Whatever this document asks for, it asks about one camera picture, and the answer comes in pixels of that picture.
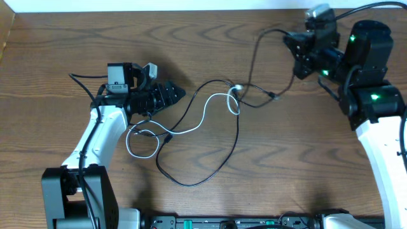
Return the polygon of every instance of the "white wall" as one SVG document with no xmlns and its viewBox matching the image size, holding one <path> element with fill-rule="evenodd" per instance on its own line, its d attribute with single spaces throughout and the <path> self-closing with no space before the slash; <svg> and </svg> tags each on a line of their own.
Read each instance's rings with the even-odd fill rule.
<svg viewBox="0 0 407 229">
<path fill-rule="evenodd" d="M 16 13 L 306 9 L 321 3 L 329 3 L 332 8 L 355 8 L 377 1 L 380 0 L 5 0 Z"/>
</svg>

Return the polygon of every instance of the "wooden table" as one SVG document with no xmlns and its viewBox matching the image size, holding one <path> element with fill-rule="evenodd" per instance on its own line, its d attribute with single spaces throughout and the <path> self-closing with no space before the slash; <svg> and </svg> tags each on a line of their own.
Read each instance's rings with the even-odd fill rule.
<svg viewBox="0 0 407 229">
<path fill-rule="evenodd" d="M 405 12 L 370 10 L 340 20 L 342 48 L 353 24 L 366 18 L 393 30 L 387 77 L 406 94 Z M 155 117 L 171 126 L 202 83 L 247 81 L 254 41 L 269 27 L 303 31 L 303 10 L 16 15 L 0 67 L 0 226 L 45 227 L 41 175 L 70 155 L 89 119 L 90 99 L 67 73 L 106 74 L 109 62 L 157 64 L 161 80 L 187 91 Z M 292 67 L 281 35 L 269 35 L 261 44 L 253 83 L 278 92 Z M 82 82 L 95 93 L 105 80 Z M 194 127 L 206 98 L 226 90 L 222 83 L 205 87 L 179 130 Z M 247 99 L 265 98 L 251 90 Z M 215 99 L 201 128 L 176 136 L 162 151 L 163 166 L 180 181 L 208 176 L 229 153 L 236 121 L 225 105 L 224 98 Z M 132 121 L 137 120 L 141 117 L 135 115 Z M 153 159 L 132 158 L 124 137 L 109 168 L 122 207 L 180 216 L 270 216 L 334 207 L 355 215 L 383 214 L 366 154 L 316 75 L 296 80 L 267 107 L 243 107 L 233 156 L 216 177 L 196 188 L 176 186 Z M 147 137 L 132 141 L 133 149 L 145 155 L 155 144 Z"/>
</svg>

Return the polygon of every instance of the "green light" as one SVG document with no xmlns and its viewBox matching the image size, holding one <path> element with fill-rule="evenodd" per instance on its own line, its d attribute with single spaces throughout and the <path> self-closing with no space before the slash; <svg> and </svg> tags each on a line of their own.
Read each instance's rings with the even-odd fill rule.
<svg viewBox="0 0 407 229">
<path fill-rule="evenodd" d="M 374 101 L 380 98 L 380 96 L 375 95 L 375 94 L 370 95 L 370 97 L 371 97 L 371 99 L 373 99 Z"/>
<path fill-rule="evenodd" d="M 354 42 L 354 41 L 356 40 L 355 35 L 351 35 L 350 38 L 349 38 L 349 40 L 350 40 L 351 42 Z"/>
</svg>

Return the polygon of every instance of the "brown wood surface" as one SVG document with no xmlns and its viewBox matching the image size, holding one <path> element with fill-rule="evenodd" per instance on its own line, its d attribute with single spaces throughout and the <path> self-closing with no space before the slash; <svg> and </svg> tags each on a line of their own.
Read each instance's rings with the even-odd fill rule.
<svg viewBox="0 0 407 229">
<path fill-rule="evenodd" d="M 8 34 L 14 21 L 14 11 L 0 0 L 0 61 L 3 57 L 3 50 L 6 47 Z"/>
<path fill-rule="evenodd" d="M 341 20 L 341 47 L 353 24 L 375 18 L 390 25 L 395 44 L 388 79 L 407 92 L 407 17 L 401 10 L 370 10 Z M 78 143 L 90 99 L 67 73 L 99 75 L 108 62 L 154 62 L 159 77 L 187 91 L 155 119 L 171 126 L 191 95 L 212 79 L 247 80 L 261 29 L 302 31 L 303 10 L 18 14 L 0 67 L 0 226 L 44 228 L 41 175 L 58 167 Z M 293 58 L 280 34 L 264 39 L 253 83 L 275 92 L 291 75 Z M 104 80 L 83 80 L 95 92 Z M 208 96 L 204 88 L 179 129 L 193 127 Z M 248 100 L 261 102 L 251 90 Z M 176 136 L 162 151 L 163 166 L 185 183 L 208 176 L 228 154 L 235 118 L 224 99 L 210 105 L 201 128 Z M 132 121 L 140 120 L 134 116 Z M 116 147 L 109 177 L 120 206 L 190 215 L 279 215 L 341 207 L 355 215 L 382 215 L 366 154 L 336 102 L 316 75 L 296 80 L 281 100 L 242 108 L 240 135 L 221 172 L 196 188 L 163 177 L 154 160 L 137 160 Z M 147 155 L 155 140 L 133 138 Z"/>
</svg>

